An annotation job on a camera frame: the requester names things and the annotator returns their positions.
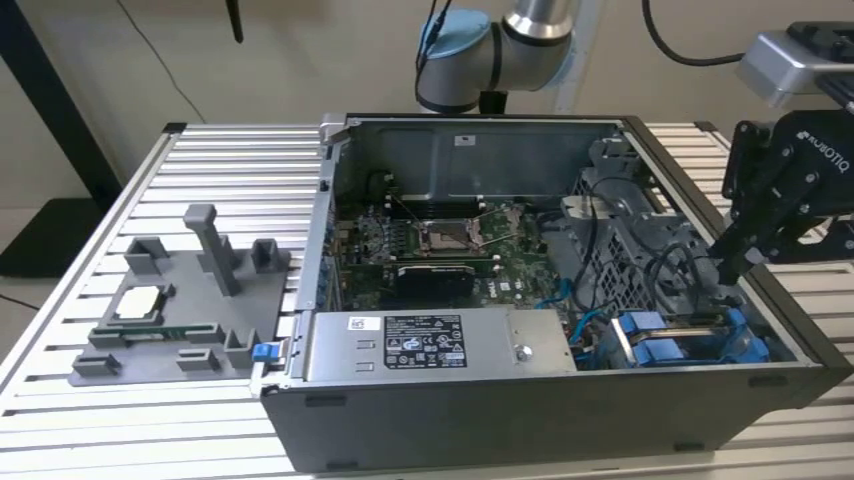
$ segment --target screw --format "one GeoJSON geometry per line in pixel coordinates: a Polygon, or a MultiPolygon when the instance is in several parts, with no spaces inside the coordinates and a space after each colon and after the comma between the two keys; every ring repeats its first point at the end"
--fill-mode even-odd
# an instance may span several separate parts
{"type": "Polygon", "coordinates": [[[525,362],[533,356],[533,350],[527,345],[516,345],[516,360],[525,362]]]}

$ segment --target black pole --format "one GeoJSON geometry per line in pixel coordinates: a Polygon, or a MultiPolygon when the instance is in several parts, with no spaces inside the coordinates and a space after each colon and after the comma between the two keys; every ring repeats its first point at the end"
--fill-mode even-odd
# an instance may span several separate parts
{"type": "Polygon", "coordinates": [[[225,8],[228,8],[228,19],[230,20],[234,41],[242,43],[242,23],[240,22],[240,4],[237,0],[225,0],[225,8]]]}
{"type": "Polygon", "coordinates": [[[0,55],[92,200],[106,212],[121,185],[14,0],[0,0],[0,55]]]}
{"type": "Polygon", "coordinates": [[[53,198],[44,204],[0,254],[0,275],[58,277],[121,185],[14,0],[0,0],[0,56],[92,196],[53,198]]]}

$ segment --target aluminum extrusion table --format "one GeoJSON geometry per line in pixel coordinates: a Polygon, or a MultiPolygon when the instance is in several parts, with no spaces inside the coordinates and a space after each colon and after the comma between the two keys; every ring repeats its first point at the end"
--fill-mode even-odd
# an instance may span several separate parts
{"type": "MultiPolygon", "coordinates": [[[[728,143],[692,124],[651,124],[713,205],[728,143]]],[[[0,480],[311,478],[292,471],[248,381],[74,389],[66,383],[126,264],[136,235],[198,249],[181,215],[214,203],[234,247],[273,237],[293,253],[281,303],[288,328],[320,158],[316,126],[190,125],[165,133],[0,366],[0,480]]],[[[854,361],[854,267],[774,266],[854,361]]],[[[713,454],[380,475],[389,479],[854,478],[854,378],[808,408],[766,415],[713,454]]]]}

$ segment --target power supply label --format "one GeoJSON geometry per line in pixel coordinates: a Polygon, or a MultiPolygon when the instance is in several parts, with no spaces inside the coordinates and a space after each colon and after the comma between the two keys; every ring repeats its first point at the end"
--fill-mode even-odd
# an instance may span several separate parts
{"type": "Polygon", "coordinates": [[[459,315],[385,317],[385,367],[465,367],[465,337],[459,315]]]}

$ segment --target barcode sticker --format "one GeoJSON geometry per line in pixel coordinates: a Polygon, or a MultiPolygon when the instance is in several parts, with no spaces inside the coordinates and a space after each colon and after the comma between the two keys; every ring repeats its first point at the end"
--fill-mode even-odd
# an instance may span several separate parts
{"type": "Polygon", "coordinates": [[[381,317],[349,317],[347,330],[379,330],[381,317]]]}

